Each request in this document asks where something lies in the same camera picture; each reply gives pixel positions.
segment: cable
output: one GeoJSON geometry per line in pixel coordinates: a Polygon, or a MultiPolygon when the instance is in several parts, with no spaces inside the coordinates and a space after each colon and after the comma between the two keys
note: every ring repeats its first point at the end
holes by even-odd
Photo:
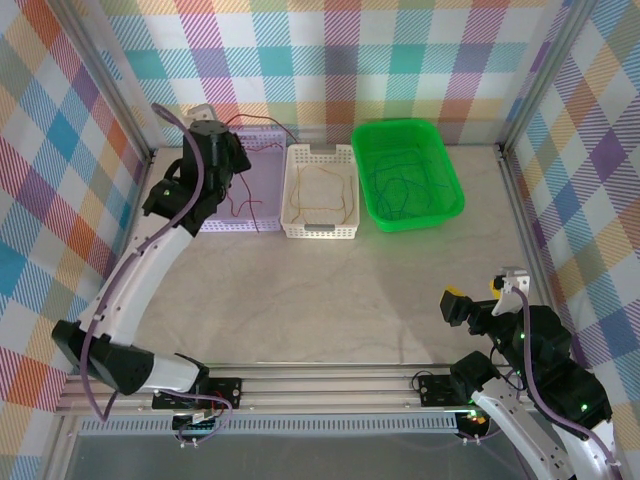
{"type": "Polygon", "coordinates": [[[516,459],[518,460],[518,463],[520,464],[520,468],[522,468],[522,471],[524,472],[525,476],[527,477],[527,480],[531,480],[531,476],[529,475],[529,471],[527,470],[527,467],[524,465],[524,460],[522,460],[522,456],[520,455],[520,452],[518,451],[518,449],[516,448],[516,446],[514,444],[511,444],[511,446],[513,447],[513,453],[516,454],[516,459]]]}
{"type": "Polygon", "coordinates": [[[91,390],[91,385],[89,383],[89,347],[91,345],[91,340],[93,339],[93,334],[98,327],[98,323],[101,320],[102,312],[107,308],[108,302],[113,295],[116,287],[122,281],[125,273],[134,262],[134,260],[142,255],[144,251],[151,246],[154,242],[156,242],[160,237],[162,237],[167,231],[173,228],[182,218],[191,210],[191,208],[195,205],[200,197],[200,192],[202,192],[202,184],[204,183],[204,162],[202,160],[202,154],[200,153],[200,149],[198,148],[198,144],[196,143],[195,138],[189,132],[189,129],[185,127],[182,122],[169,110],[164,108],[157,103],[151,105],[153,111],[166,120],[167,122],[175,125],[182,133],[184,133],[184,137],[189,142],[191,146],[191,150],[193,150],[193,154],[195,156],[197,169],[198,169],[198,180],[196,181],[196,188],[193,192],[193,195],[187,202],[187,204],[180,210],[171,220],[169,220],[162,228],[160,228],[156,233],[151,235],[147,240],[145,240],[133,253],[131,253],[121,264],[120,268],[113,274],[113,277],[107,288],[105,289],[102,298],[99,298],[98,307],[93,315],[91,323],[89,324],[89,328],[87,328],[87,333],[85,334],[84,341],[82,342],[82,349],[80,351],[80,378],[82,379],[82,386],[84,388],[84,392],[87,395],[87,400],[89,401],[89,405],[91,409],[96,414],[96,416],[102,422],[106,422],[109,418],[109,413],[111,412],[111,407],[113,406],[113,402],[118,395],[117,392],[113,392],[109,402],[107,403],[107,407],[105,408],[104,413],[100,411],[100,407],[98,406],[98,402],[96,401],[95,395],[91,390]]]}
{"type": "Polygon", "coordinates": [[[249,148],[249,147],[246,147],[245,150],[249,150],[250,152],[261,152],[265,148],[269,148],[269,147],[280,147],[280,150],[282,150],[282,145],[280,145],[277,142],[270,143],[268,145],[264,145],[263,147],[260,147],[260,148],[249,148]]]}
{"type": "MultiPolygon", "coordinates": [[[[231,211],[231,216],[234,218],[238,218],[240,216],[240,212],[242,211],[242,207],[244,207],[245,205],[247,205],[249,203],[249,200],[245,200],[244,202],[242,202],[240,204],[240,208],[238,209],[237,212],[233,211],[234,208],[234,201],[233,198],[231,198],[231,195],[229,195],[229,192],[227,192],[227,198],[229,199],[229,203],[231,204],[230,207],[230,211],[231,211]]],[[[262,200],[251,200],[251,203],[262,203],[262,200]]]]}
{"type": "Polygon", "coordinates": [[[253,226],[256,228],[256,232],[260,233],[260,229],[258,228],[258,222],[256,222],[256,216],[253,213],[253,200],[251,200],[251,189],[249,188],[249,184],[244,179],[242,174],[240,174],[240,180],[242,180],[242,183],[244,183],[244,186],[247,189],[247,193],[249,194],[249,211],[251,212],[251,218],[253,218],[253,226]]]}
{"type": "Polygon", "coordinates": [[[516,390],[517,392],[524,392],[526,389],[524,388],[524,386],[522,387],[516,387],[513,383],[511,383],[511,380],[509,380],[509,377],[511,375],[513,375],[515,373],[515,370],[511,370],[509,373],[507,373],[506,375],[502,375],[502,378],[504,379],[505,382],[507,382],[509,385],[511,385],[511,388],[513,388],[514,390],[516,390]]]}
{"type": "Polygon", "coordinates": [[[561,417],[556,412],[551,410],[551,408],[549,408],[549,406],[546,403],[544,403],[544,400],[542,400],[542,397],[540,396],[540,392],[538,392],[538,387],[536,386],[533,378],[533,360],[531,356],[531,311],[529,310],[529,300],[527,299],[527,296],[524,293],[522,293],[520,289],[516,287],[511,287],[511,291],[514,292],[516,295],[518,295],[522,300],[522,310],[524,312],[524,335],[525,335],[524,337],[524,373],[525,373],[525,378],[527,380],[527,386],[529,387],[529,393],[533,397],[533,401],[536,403],[536,406],[540,410],[542,410],[542,412],[548,418],[552,419],[557,424],[564,425],[567,428],[580,432],[583,435],[587,436],[590,440],[592,440],[598,446],[598,448],[602,450],[602,453],[604,453],[604,456],[606,457],[606,463],[608,463],[609,466],[611,467],[614,476],[616,476],[617,478],[622,478],[620,474],[620,469],[618,468],[618,465],[620,465],[619,462],[616,460],[616,458],[613,456],[613,453],[611,453],[611,450],[607,448],[607,446],[604,444],[604,442],[598,435],[596,435],[591,430],[583,427],[582,425],[576,422],[573,422],[571,420],[561,417]]]}
{"type": "MultiPolygon", "coordinates": [[[[222,394],[216,390],[215,392],[213,392],[217,397],[222,397],[222,394]]],[[[224,412],[224,406],[220,407],[220,410],[216,409],[216,405],[215,402],[211,402],[211,408],[213,409],[213,413],[215,414],[216,411],[218,411],[219,413],[217,415],[214,415],[215,418],[218,418],[220,416],[222,416],[222,412],[224,412]]]]}
{"type": "Polygon", "coordinates": [[[225,123],[227,125],[229,125],[232,121],[234,121],[236,118],[238,117],[249,117],[249,118],[261,118],[263,120],[271,120],[273,123],[275,123],[276,125],[278,125],[281,129],[283,129],[285,132],[287,132],[287,134],[291,137],[291,139],[293,140],[293,143],[300,143],[298,142],[298,139],[295,137],[295,135],[293,133],[291,133],[291,131],[289,131],[289,129],[287,127],[285,127],[284,125],[282,125],[279,121],[277,121],[275,118],[271,118],[271,117],[267,117],[264,115],[251,115],[248,113],[238,113],[237,115],[234,115],[233,117],[231,117],[229,120],[227,120],[225,123]]]}
{"type": "MultiPolygon", "coordinates": [[[[398,445],[402,445],[405,448],[409,448],[410,450],[416,451],[416,452],[420,452],[420,453],[433,453],[433,452],[438,452],[441,450],[447,450],[449,448],[453,448],[453,447],[457,447],[460,445],[460,439],[456,438],[455,440],[442,444],[442,445],[434,445],[434,446],[420,446],[420,445],[415,445],[414,443],[411,443],[407,440],[404,440],[402,437],[397,437],[397,436],[392,436],[392,435],[386,435],[384,438],[386,438],[387,440],[389,440],[392,443],[396,443],[398,445]]],[[[476,443],[469,443],[467,442],[467,445],[477,445],[476,443]]],[[[487,453],[489,453],[495,460],[497,460],[499,463],[501,463],[507,470],[513,472],[514,474],[517,474],[517,471],[511,466],[509,465],[502,457],[498,456],[495,454],[495,452],[493,452],[488,446],[484,446],[484,449],[487,453]]]]}
{"type": "MultiPolygon", "coordinates": [[[[491,418],[489,419],[489,429],[491,429],[491,418]]],[[[495,437],[496,435],[502,433],[502,430],[500,429],[500,427],[498,427],[495,431],[491,432],[491,433],[487,433],[486,435],[483,435],[482,437],[480,436],[473,436],[473,435],[469,435],[466,432],[462,432],[460,430],[458,430],[458,433],[460,435],[462,435],[464,438],[466,438],[467,440],[473,440],[475,442],[481,442],[482,440],[489,440],[490,438],[495,437]]]]}
{"type": "MultiPolygon", "coordinates": [[[[216,396],[213,396],[213,395],[200,395],[200,394],[195,394],[195,393],[174,392],[173,390],[160,390],[160,391],[162,393],[167,394],[167,395],[173,395],[173,396],[176,396],[176,397],[188,398],[188,399],[191,399],[191,400],[209,400],[211,402],[221,403],[225,407],[227,407],[228,413],[227,413],[227,416],[225,417],[224,421],[219,423],[216,428],[214,428],[210,433],[208,433],[204,437],[200,438],[199,440],[193,439],[193,446],[194,447],[197,447],[202,442],[206,442],[207,440],[209,440],[212,437],[214,437],[220,430],[222,430],[224,427],[226,427],[229,424],[229,422],[231,421],[231,417],[233,416],[233,405],[226,398],[216,397],[216,396]]],[[[188,426],[189,426],[189,424],[186,424],[186,425],[181,426],[178,429],[178,440],[180,440],[182,445],[184,445],[185,442],[186,442],[186,440],[182,436],[182,432],[184,432],[184,429],[187,428],[188,426]]]]}
{"type": "Polygon", "coordinates": [[[298,209],[298,214],[293,217],[293,219],[291,220],[291,223],[295,223],[296,220],[300,217],[302,217],[302,219],[304,220],[305,223],[318,223],[318,222],[308,222],[307,218],[305,216],[305,212],[306,210],[327,210],[327,211],[331,211],[331,212],[340,212],[340,211],[344,211],[344,218],[342,219],[342,222],[340,222],[340,225],[344,225],[346,223],[346,221],[349,219],[349,217],[351,217],[351,215],[353,214],[353,211],[355,209],[355,202],[354,202],[354,194],[353,194],[353,176],[349,176],[349,186],[351,187],[351,210],[349,211],[349,213],[347,213],[347,201],[345,199],[345,179],[343,178],[343,176],[339,173],[336,172],[332,172],[331,170],[327,170],[326,168],[323,167],[318,167],[317,165],[305,165],[304,167],[302,167],[302,170],[300,169],[300,166],[297,167],[298,170],[298,175],[296,176],[296,183],[293,186],[293,189],[291,190],[291,194],[289,195],[289,205],[292,208],[297,208],[298,209]],[[307,168],[315,168],[317,170],[320,170],[321,172],[325,172],[326,174],[329,175],[334,175],[336,177],[338,177],[341,181],[342,181],[342,189],[341,189],[341,197],[340,200],[342,201],[342,206],[339,208],[330,208],[330,207],[303,207],[301,206],[301,201],[300,201],[300,190],[302,189],[302,173],[304,173],[304,171],[307,168]],[[294,194],[298,193],[298,204],[294,205],[293,203],[293,196],[294,194]]]}
{"type": "Polygon", "coordinates": [[[416,374],[413,376],[413,378],[411,378],[411,382],[409,383],[409,385],[411,385],[411,388],[413,389],[413,391],[420,393],[420,390],[418,390],[415,386],[415,381],[416,378],[418,378],[418,375],[420,375],[421,373],[428,373],[429,375],[433,375],[433,373],[431,373],[428,370],[420,370],[418,372],[416,372],[416,374]]]}
{"type": "MultiPolygon", "coordinates": [[[[493,347],[491,347],[491,352],[489,353],[489,361],[491,362],[491,365],[493,365],[493,354],[496,351],[496,346],[494,345],[493,347]]],[[[511,385],[511,388],[513,388],[514,390],[518,391],[518,392],[523,392],[525,390],[524,387],[516,387],[513,383],[511,383],[509,381],[509,377],[515,372],[515,370],[511,370],[509,373],[507,373],[506,375],[502,375],[500,374],[500,376],[504,379],[505,382],[507,382],[509,385],[511,385]]]]}

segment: marble surface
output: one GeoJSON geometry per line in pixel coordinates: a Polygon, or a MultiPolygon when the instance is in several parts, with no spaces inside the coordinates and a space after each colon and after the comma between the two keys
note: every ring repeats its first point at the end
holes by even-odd
{"type": "MultiPolygon", "coordinates": [[[[208,363],[452,363],[487,338],[439,309],[455,285],[477,300],[503,265],[525,266],[492,147],[450,147],[466,208],[444,225],[377,229],[361,205],[355,240],[200,234],[151,300],[136,344],[208,363]]],[[[159,179],[180,150],[163,149],[159,179]]]]}

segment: plaid wallpaper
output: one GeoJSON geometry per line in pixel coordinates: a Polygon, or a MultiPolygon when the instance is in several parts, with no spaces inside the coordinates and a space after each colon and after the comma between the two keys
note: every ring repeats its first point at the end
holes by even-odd
{"type": "Polygon", "coordinates": [[[0,478],[35,477],[68,364],[50,340],[114,265],[142,162],[44,0],[0,16],[0,478]]]}
{"type": "MultiPolygon", "coordinates": [[[[150,136],[149,102],[206,102],[222,120],[269,115],[328,143],[366,120],[422,117],[452,144],[497,140],[571,3],[92,1],[80,13],[150,136]]],[[[180,144],[177,129],[156,130],[152,144],[180,144]]]]}
{"type": "Polygon", "coordinates": [[[516,148],[561,315],[640,472],[640,1],[601,0],[516,148]]]}

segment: green tray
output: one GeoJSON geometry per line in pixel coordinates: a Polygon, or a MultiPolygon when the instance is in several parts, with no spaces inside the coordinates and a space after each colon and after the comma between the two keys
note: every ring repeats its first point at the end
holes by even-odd
{"type": "Polygon", "coordinates": [[[381,230],[435,227],[464,209],[458,176],[429,122],[368,123],[351,141],[367,210],[381,230]]]}

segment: black mounting plate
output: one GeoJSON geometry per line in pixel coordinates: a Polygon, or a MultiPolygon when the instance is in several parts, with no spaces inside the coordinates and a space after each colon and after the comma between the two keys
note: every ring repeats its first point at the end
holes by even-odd
{"type": "MultiPolygon", "coordinates": [[[[466,433],[472,437],[478,435],[478,437],[484,437],[489,433],[490,422],[478,423],[471,420],[466,413],[456,413],[456,423],[458,424],[458,430],[466,433]]],[[[463,435],[456,433],[460,438],[464,438],[463,435]]]]}
{"type": "MultiPolygon", "coordinates": [[[[242,398],[242,379],[241,378],[209,378],[206,387],[199,392],[201,395],[211,395],[222,397],[228,400],[233,408],[240,407],[240,399],[242,398]]],[[[151,402],[152,410],[202,410],[210,408],[211,404],[206,400],[189,400],[181,398],[177,395],[160,392],[158,396],[153,397],[151,402]]],[[[222,405],[215,405],[217,408],[224,408],[222,405]]]]}
{"type": "Polygon", "coordinates": [[[420,405],[423,407],[450,407],[460,404],[451,386],[450,375],[420,375],[418,393],[420,405]]]}

